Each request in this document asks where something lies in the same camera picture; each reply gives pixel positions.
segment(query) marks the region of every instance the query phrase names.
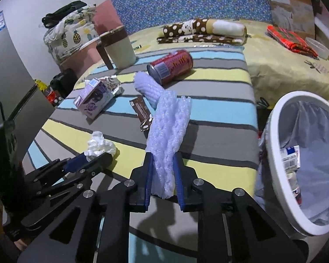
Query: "blue gripper pad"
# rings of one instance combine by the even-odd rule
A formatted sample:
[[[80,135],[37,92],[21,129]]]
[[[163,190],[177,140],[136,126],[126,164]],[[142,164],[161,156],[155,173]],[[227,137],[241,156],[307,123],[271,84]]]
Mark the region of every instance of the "blue gripper pad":
[[[146,176],[146,184],[145,184],[145,207],[148,210],[150,205],[150,196],[151,196],[151,187],[152,187],[152,176],[155,172],[155,164],[154,164],[154,157],[152,153],[150,153],[149,162],[148,162],[148,170]]]
[[[181,178],[181,172],[180,172],[180,165],[182,163],[178,163],[178,159],[176,155],[173,156],[173,172],[174,172],[174,178],[175,178],[175,189],[177,191],[177,198],[178,198],[178,204],[180,206],[180,210],[184,209],[184,189],[183,189],[183,183]]]
[[[72,158],[70,161],[67,162],[67,164],[64,167],[64,171],[66,173],[77,172],[87,163],[88,163],[88,160],[87,160],[86,156],[84,155],[84,153],[81,153],[80,155]]]

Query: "pineapple print bag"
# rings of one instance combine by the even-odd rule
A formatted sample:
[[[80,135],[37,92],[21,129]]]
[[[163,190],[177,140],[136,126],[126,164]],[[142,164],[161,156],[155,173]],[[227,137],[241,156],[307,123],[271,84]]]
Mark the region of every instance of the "pineapple print bag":
[[[60,64],[81,46],[98,36],[92,18],[95,6],[82,7],[63,18],[44,35],[44,43],[55,62]]]

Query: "striped blanket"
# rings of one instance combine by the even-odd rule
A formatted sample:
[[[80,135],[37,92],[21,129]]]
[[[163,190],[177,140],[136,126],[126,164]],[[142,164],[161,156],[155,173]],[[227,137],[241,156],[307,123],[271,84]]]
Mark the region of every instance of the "striped blanket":
[[[125,92],[116,97],[98,118],[87,121],[73,99],[81,82],[45,123],[29,148],[25,167],[38,168],[56,158],[74,157],[87,148],[93,131],[101,131],[117,147],[109,168],[112,177],[99,174],[92,189],[112,188],[141,166],[146,138],[129,100],[139,95],[132,84],[136,71],[173,49],[138,54],[137,62],[123,70],[95,65],[87,79],[117,74]],[[217,188],[245,189],[253,195],[258,167],[256,106],[250,76],[241,49],[189,47],[193,69],[168,85],[178,96],[192,98],[190,123],[180,148],[186,165]],[[149,211],[130,218],[130,262],[196,262],[197,213],[182,213],[175,197],[152,197]]]

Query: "bubble wrap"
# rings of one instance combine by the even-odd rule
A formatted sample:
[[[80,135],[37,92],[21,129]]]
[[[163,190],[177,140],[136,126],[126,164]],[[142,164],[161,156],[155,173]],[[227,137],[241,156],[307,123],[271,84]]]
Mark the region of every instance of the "bubble wrap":
[[[173,156],[183,141],[190,112],[190,97],[177,99],[176,92],[169,90],[160,95],[146,152],[153,154],[155,162],[151,192],[163,199],[174,195]]]
[[[151,107],[156,109],[160,96],[164,92],[164,88],[162,88],[162,86],[158,84],[154,78],[142,71],[135,74],[134,87],[135,90],[145,96]]]

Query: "brown polka dot blanket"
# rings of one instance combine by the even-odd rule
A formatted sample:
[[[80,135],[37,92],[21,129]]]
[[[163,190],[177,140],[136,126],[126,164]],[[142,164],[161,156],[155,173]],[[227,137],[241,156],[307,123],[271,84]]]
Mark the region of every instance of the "brown polka dot blanket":
[[[243,24],[198,18],[165,25],[157,42],[214,42],[243,45],[246,40],[246,32]]]

